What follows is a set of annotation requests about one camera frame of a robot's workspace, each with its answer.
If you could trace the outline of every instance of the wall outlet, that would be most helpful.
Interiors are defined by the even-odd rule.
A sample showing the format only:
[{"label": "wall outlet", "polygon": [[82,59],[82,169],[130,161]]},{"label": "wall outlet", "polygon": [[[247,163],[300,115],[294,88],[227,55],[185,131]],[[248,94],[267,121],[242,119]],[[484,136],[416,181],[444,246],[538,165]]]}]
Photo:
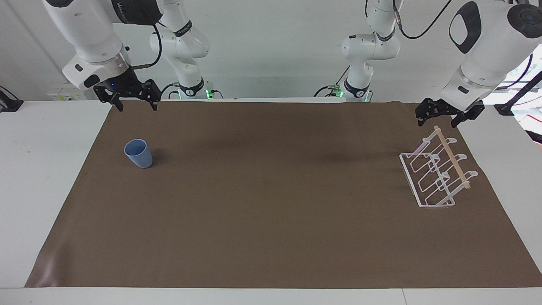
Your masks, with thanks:
[{"label": "wall outlet", "polygon": [[207,89],[205,89],[205,92],[207,94],[207,99],[214,99],[215,94],[211,92],[213,90],[213,84],[210,81],[207,81],[206,87]]},{"label": "wall outlet", "polygon": [[86,100],[83,92],[77,88],[60,88],[58,92],[47,94],[50,100]]}]

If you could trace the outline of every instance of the wooden dowel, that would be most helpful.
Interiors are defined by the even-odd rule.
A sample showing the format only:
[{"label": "wooden dowel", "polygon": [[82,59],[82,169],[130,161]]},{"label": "wooden dowel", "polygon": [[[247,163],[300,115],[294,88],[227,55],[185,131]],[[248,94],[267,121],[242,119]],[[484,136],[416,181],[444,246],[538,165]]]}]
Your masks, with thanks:
[{"label": "wooden dowel", "polygon": [[448,142],[446,142],[446,138],[442,134],[441,129],[438,126],[435,126],[435,131],[437,132],[438,138],[442,142],[442,145],[444,146],[444,150],[448,154],[448,157],[450,157],[451,163],[454,165],[455,171],[459,175],[459,178],[461,179],[461,182],[465,183],[465,188],[470,189],[470,182],[465,177],[465,173],[461,169],[461,166],[459,165],[459,162],[455,159],[454,153],[451,151],[450,145],[448,145]]}]

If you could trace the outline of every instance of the black cable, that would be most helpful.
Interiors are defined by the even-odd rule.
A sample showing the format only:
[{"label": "black cable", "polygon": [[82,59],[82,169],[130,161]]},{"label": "black cable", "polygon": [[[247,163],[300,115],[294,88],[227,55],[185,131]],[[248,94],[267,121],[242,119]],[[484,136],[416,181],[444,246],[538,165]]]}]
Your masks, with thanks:
[{"label": "black cable", "polygon": [[535,101],[535,100],[537,100],[539,98],[542,98],[542,97],[537,97],[537,98],[533,98],[532,100],[524,101],[523,103],[514,104],[514,106],[525,105],[525,104],[528,104],[528,103],[530,103],[532,101]]},{"label": "black cable", "polygon": [[527,63],[527,67],[525,68],[525,71],[523,71],[521,76],[515,82],[511,83],[508,86],[497,87],[495,90],[505,90],[505,89],[508,89],[508,88],[512,87],[513,85],[519,83],[519,81],[527,74],[527,72],[529,71],[529,68],[531,68],[531,63],[532,62],[533,62],[533,54],[531,54],[531,56],[529,56],[529,62]]},{"label": "black cable", "polygon": [[220,97],[224,98],[224,96],[222,95],[222,92],[220,92],[220,90],[211,90],[211,93],[220,93]]},{"label": "black cable", "polygon": [[344,70],[344,72],[340,76],[339,80],[335,83],[336,86],[339,84],[340,80],[343,79],[344,75],[346,74],[346,72],[348,72],[349,69],[350,69],[350,66],[346,67],[346,70]]},{"label": "black cable", "polygon": [[15,99],[17,99],[17,100],[19,99],[15,94],[13,94],[11,91],[9,91],[6,87],[0,85],[0,88],[6,90],[6,91],[7,91],[9,94],[11,94]]},{"label": "black cable", "polygon": [[[134,2],[139,6],[141,11],[144,12],[145,15],[147,15],[147,17],[149,19],[149,22],[153,22],[153,19],[152,19],[151,15],[149,15],[149,12],[147,12],[147,10],[143,7],[143,5],[141,3],[139,3],[138,0],[134,0]],[[156,57],[156,59],[154,60],[153,63],[148,63],[147,65],[133,66],[132,69],[134,69],[134,70],[150,68],[150,67],[156,65],[158,63],[158,61],[160,60],[160,58],[162,57],[162,38],[160,37],[160,32],[158,31],[158,28],[156,27],[156,24],[153,24],[152,27],[154,28],[154,33],[153,34],[156,34],[156,37],[158,38],[158,46],[159,46],[159,48],[158,48],[158,56]]]},{"label": "black cable", "polygon": [[[343,79],[344,75],[346,74],[346,72],[348,72],[348,70],[350,69],[350,66],[346,67],[346,70],[344,70],[343,74],[340,76],[340,78],[335,82],[335,86],[337,86],[339,84],[339,82],[341,81],[341,79]],[[331,93],[333,93],[333,88],[332,86],[325,86],[325,87],[322,87],[320,89],[318,89],[318,91],[316,91],[316,93],[314,94],[314,97],[316,97],[320,92],[322,92],[323,90],[326,90],[326,89],[329,89],[331,90]]]},{"label": "black cable", "polygon": [[369,103],[372,101],[373,91],[369,90],[367,93],[367,96],[369,96],[369,93],[371,94],[371,98],[369,99]]},{"label": "black cable", "polygon": [[433,22],[431,22],[431,24],[427,27],[427,29],[425,29],[425,31],[423,31],[421,34],[417,35],[417,36],[409,36],[407,35],[404,31],[403,31],[403,24],[401,22],[401,16],[399,14],[399,10],[397,9],[397,7],[395,6],[395,0],[393,0],[393,10],[395,11],[395,13],[397,14],[397,25],[399,25],[399,30],[401,31],[401,33],[403,33],[403,36],[405,36],[406,38],[408,39],[418,39],[420,37],[422,37],[423,35],[425,35],[429,29],[431,29],[431,27],[433,26],[433,24],[435,24],[435,22],[437,22],[437,20],[440,18],[440,16],[442,15],[442,13],[444,12],[444,10],[446,10],[446,8],[448,7],[448,5],[450,4],[451,0],[448,0],[448,2],[446,2],[446,5],[442,8],[442,10],[438,13],[438,15],[435,17],[435,19],[433,19]]},{"label": "black cable", "polygon": [[316,91],[316,93],[314,94],[314,97],[318,96],[318,93],[324,91],[325,89],[329,89],[330,87],[329,86],[325,86],[325,87],[322,87],[320,89],[318,89],[318,91]]},{"label": "black cable", "polygon": [[508,113],[511,111],[512,106],[516,104],[516,102],[522,98],[527,92],[529,92],[532,88],[534,88],[540,81],[542,80],[542,71],[538,72],[537,76],[535,76],[531,81],[527,83],[521,90],[514,95],[513,98],[511,98],[506,104],[503,105],[496,105],[500,113]]},{"label": "black cable", "polygon": [[172,93],[179,94],[179,91],[171,91],[170,94],[167,96],[167,99],[171,99],[171,94]]},{"label": "black cable", "polygon": [[164,94],[164,92],[166,92],[166,90],[169,88],[169,87],[173,87],[174,85],[176,85],[177,83],[176,82],[172,82],[171,84],[165,86],[162,91],[160,91],[160,96],[162,96]]}]

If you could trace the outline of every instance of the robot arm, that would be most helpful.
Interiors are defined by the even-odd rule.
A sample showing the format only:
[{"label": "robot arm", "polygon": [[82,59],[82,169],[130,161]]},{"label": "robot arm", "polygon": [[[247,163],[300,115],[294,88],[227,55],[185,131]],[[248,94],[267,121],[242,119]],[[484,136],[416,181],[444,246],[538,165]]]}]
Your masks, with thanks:
[{"label": "robot arm", "polygon": [[[161,19],[168,32],[162,35],[162,56],[173,68],[179,80],[182,98],[206,98],[205,81],[194,59],[209,53],[207,37],[198,31],[188,18],[182,0],[165,0],[164,16]],[[158,53],[159,44],[155,35],[150,39],[151,48]]]},{"label": "robot arm", "polygon": [[[396,0],[398,9],[402,3],[403,0]],[[341,90],[349,101],[361,101],[369,91],[373,68],[367,61],[392,59],[397,56],[401,46],[395,35],[392,0],[375,1],[367,20],[374,33],[349,36],[341,46],[343,55],[350,64],[350,72],[342,83]]]},{"label": "robot arm", "polygon": [[120,111],[120,97],[148,101],[156,110],[160,89],[153,80],[142,83],[137,79],[112,23],[154,25],[162,17],[162,0],[42,2],[60,32],[75,47],[75,56],[62,70],[72,84],[81,90],[93,87],[103,103],[111,103]]},{"label": "robot arm", "polygon": [[449,35],[466,56],[440,99],[426,98],[416,109],[420,126],[440,115],[457,115],[453,127],[478,117],[484,109],[482,99],[542,42],[542,9],[496,0],[470,1],[453,18]]}]

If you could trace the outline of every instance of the white wire rack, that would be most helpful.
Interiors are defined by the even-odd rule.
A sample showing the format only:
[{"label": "white wire rack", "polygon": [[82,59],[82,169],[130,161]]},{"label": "white wire rack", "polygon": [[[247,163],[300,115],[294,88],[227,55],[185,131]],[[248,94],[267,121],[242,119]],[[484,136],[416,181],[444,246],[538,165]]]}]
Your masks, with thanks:
[{"label": "white wire rack", "polygon": [[[431,145],[435,137],[440,143]],[[420,207],[454,206],[454,195],[463,189],[470,189],[470,178],[478,176],[476,171],[464,173],[461,169],[459,162],[465,160],[467,156],[454,155],[450,144],[456,142],[455,138],[445,138],[441,129],[435,126],[435,131],[429,137],[423,138],[422,144],[414,152],[399,155],[406,179]],[[435,145],[430,152],[426,151]],[[452,168],[455,169],[457,178],[450,172]]]}]

